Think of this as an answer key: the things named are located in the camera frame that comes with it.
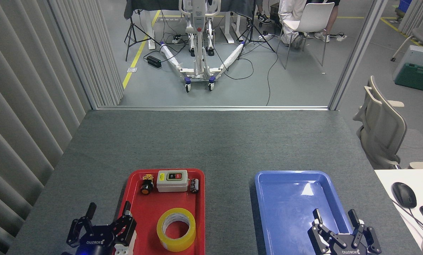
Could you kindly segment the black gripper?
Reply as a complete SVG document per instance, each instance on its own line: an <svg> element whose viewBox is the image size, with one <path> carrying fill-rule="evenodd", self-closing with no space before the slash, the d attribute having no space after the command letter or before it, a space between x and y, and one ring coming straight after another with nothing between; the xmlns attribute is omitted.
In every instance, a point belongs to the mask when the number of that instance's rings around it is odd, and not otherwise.
<svg viewBox="0 0 423 255"><path fill-rule="evenodd" d="M76 255L112 255L115 245L128 247L131 243L137 224L130 212L131 203L125 202L122 215L109 227L93 227L91 220L96 208L97 205L91 202L86 215L71 223L66 243L72 248L79 246ZM86 232L80 238L82 228Z"/></svg>
<svg viewBox="0 0 423 255"><path fill-rule="evenodd" d="M336 234L324 224L318 208L313 210L314 221L308 236L317 255L367 255L380 254L382 249L375 229L359 219L354 209L348 211L354 227L352 234Z"/></svg>

